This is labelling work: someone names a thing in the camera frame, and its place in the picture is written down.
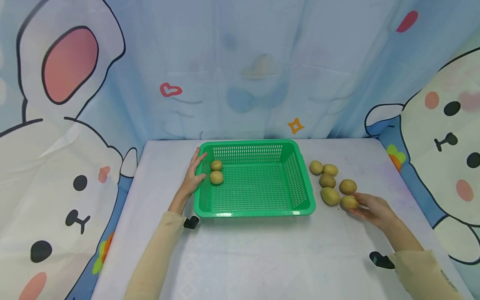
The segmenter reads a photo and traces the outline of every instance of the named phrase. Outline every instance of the hand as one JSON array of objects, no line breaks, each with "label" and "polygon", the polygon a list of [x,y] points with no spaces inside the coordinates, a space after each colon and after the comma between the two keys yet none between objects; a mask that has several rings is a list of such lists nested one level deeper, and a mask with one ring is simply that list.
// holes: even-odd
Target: hand
[{"label": "hand", "polygon": [[357,199],[360,205],[365,206],[368,209],[362,207],[355,210],[349,209],[352,215],[369,221],[380,230],[383,231],[391,222],[398,220],[398,217],[384,199],[359,192],[354,193],[353,196]]},{"label": "hand", "polygon": [[188,198],[190,198],[190,196],[197,190],[200,182],[207,177],[205,173],[202,173],[198,176],[195,175],[201,161],[205,158],[205,156],[207,156],[207,152],[205,152],[202,156],[198,157],[199,153],[200,148],[197,147],[195,154],[190,160],[190,166],[188,167],[187,174],[185,174],[185,178],[183,179],[179,190],[175,194],[175,197],[173,197],[173,201],[168,208],[168,210],[171,212],[181,215]]},{"label": "hand", "polygon": [[187,198],[189,198],[197,190],[198,186],[200,185],[200,182],[202,182],[207,177],[205,173],[202,173],[198,176],[195,175],[201,161],[207,156],[207,152],[205,152],[203,153],[202,156],[198,157],[199,153],[200,153],[200,148],[197,147],[195,154],[190,160],[190,166],[188,167],[187,174],[185,174],[185,179],[183,180],[177,192],[177,194],[180,194]]}]

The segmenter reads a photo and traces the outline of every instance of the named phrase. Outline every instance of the cartoon flower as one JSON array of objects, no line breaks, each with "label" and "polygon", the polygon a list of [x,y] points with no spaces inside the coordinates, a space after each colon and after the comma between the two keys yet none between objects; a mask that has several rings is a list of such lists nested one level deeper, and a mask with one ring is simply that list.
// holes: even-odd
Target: cartoon flower
[{"label": "cartoon flower", "polygon": [[405,155],[405,153],[399,152],[396,149],[395,145],[391,144],[387,147],[387,154],[388,156],[390,156],[390,159],[392,160],[398,172],[400,172],[402,164],[407,160],[407,156]]},{"label": "cartoon flower", "polygon": [[96,259],[94,265],[93,265],[93,270],[92,274],[97,274],[102,270],[103,263],[105,262],[105,258],[107,257],[107,252],[108,249],[110,248],[110,243],[112,242],[113,238],[113,232],[110,234],[107,240],[104,240],[100,244],[100,253],[98,254],[98,258]]}]

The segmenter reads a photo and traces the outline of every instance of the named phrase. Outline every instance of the bunny mouth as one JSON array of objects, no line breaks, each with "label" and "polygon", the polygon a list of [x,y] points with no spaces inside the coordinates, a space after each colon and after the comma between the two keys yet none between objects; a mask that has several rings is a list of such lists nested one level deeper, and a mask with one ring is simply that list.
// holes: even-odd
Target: bunny mouth
[{"label": "bunny mouth", "polygon": [[65,225],[67,226],[72,226],[74,223],[80,224],[80,234],[83,234],[85,232],[85,224],[90,220],[90,216],[87,216],[85,219],[79,219],[78,218],[78,210],[73,209],[71,210],[67,218],[65,219]]},{"label": "bunny mouth", "polygon": [[458,139],[451,132],[447,133],[447,135],[445,136],[445,138],[442,141],[438,141],[437,139],[433,139],[433,141],[435,142],[435,145],[437,146],[438,152],[442,151],[442,145],[443,144],[450,144],[450,145],[454,146],[458,143]]}]

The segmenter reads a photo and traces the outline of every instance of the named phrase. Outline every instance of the red heart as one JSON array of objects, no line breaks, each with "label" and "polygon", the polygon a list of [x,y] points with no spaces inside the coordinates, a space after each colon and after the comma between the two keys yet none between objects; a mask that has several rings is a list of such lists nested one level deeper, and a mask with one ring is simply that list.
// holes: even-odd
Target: red heart
[{"label": "red heart", "polygon": [[413,24],[417,21],[419,17],[419,13],[417,11],[411,11],[407,13],[405,18],[403,19],[402,23],[396,29],[397,32],[405,32],[413,26]]},{"label": "red heart", "polygon": [[180,95],[183,91],[179,86],[172,86],[168,82],[164,82],[160,86],[160,92],[162,93],[163,97],[170,97]]}]

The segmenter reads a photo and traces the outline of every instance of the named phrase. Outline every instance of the orange star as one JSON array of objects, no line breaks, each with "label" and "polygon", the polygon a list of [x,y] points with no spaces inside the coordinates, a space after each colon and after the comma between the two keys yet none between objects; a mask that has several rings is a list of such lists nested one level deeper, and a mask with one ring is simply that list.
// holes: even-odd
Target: orange star
[{"label": "orange star", "polygon": [[300,124],[299,118],[295,118],[295,120],[293,120],[292,123],[287,123],[287,124],[292,129],[292,134],[296,134],[297,132],[305,128],[302,124]]}]

